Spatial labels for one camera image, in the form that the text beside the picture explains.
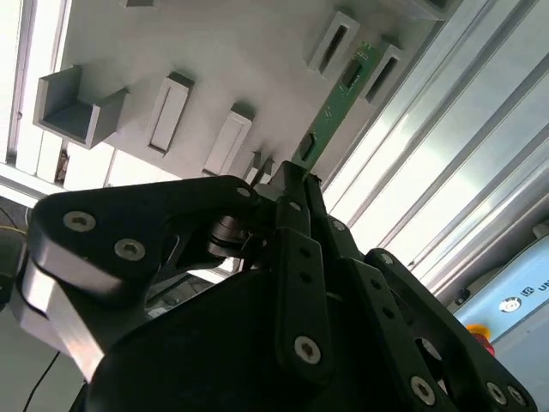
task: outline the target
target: bolt head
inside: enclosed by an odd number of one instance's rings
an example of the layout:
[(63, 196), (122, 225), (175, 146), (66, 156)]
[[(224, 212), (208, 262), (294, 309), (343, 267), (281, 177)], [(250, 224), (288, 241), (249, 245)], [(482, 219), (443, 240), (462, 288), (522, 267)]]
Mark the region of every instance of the bolt head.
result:
[(332, 220), (332, 224), (340, 232), (343, 232), (345, 230), (345, 225), (343, 223), (341, 223), (340, 221), (337, 221), (336, 219)]
[(244, 187), (239, 187), (237, 189), (237, 192), (239, 195), (241, 196), (244, 196), (244, 197), (250, 197), (251, 196), (251, 193), (248, 189), (245, 189)]
[(388, 265), (391, 265), (394, 263), (391, 256), (389, 256), (387, 253), (382, 253), (381, 259), (385, 262), (385, 264), (388, 264)]
[(293, 349), (302, 361), (310, 365), (316, 365), (322, 357), (317, 343), (308, 336), (298, 336), (293, 343)]
[(135, 239), (121, 239), (114, 245), (114, 252), (124, 260), (136, 262), (145, 257), (145, 246)]
[(496, 384), (493, 384), (492, 382), (488, 382), (486, 384), (486, 388), (488, 388), (488, 393), (492, 395), (494, 400), (499, 403), (500, 405), (506, 405), (507, 404), (507, 398), (505, 397), (504, 393)]
[(437, 401), (434, 390), (423, 378), (419, 376), (412, 377), (410, 379), (410, 387), (414, 395), (425, 405), (432, 406)]
[(522, 406), (526, 406), (526, 399), (524, 399), (524, 396), (521, 394), (521, 392), (519, 392), (511, 385), (507, 386), (507, 390), (509, 391), (513, 399), (515, 399)]
[(73, 210), (63, 216), (63, 224), (75, 232), (89, 232), (95, 227), (95, 218), (89, 213)]

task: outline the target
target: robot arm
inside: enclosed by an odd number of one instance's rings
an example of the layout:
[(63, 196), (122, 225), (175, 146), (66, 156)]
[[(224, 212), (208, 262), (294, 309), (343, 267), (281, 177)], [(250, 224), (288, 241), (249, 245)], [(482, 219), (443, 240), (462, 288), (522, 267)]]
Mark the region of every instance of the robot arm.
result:
[[(362, 255), (289, 162), (256, 189), (225, 176), (54, 195), (28, 245), (12, 311), (75, 360), (88, 412), (537, 410), (394, 256)], [(226, 257), (242, 271), (147, 319), (151, 284)]]

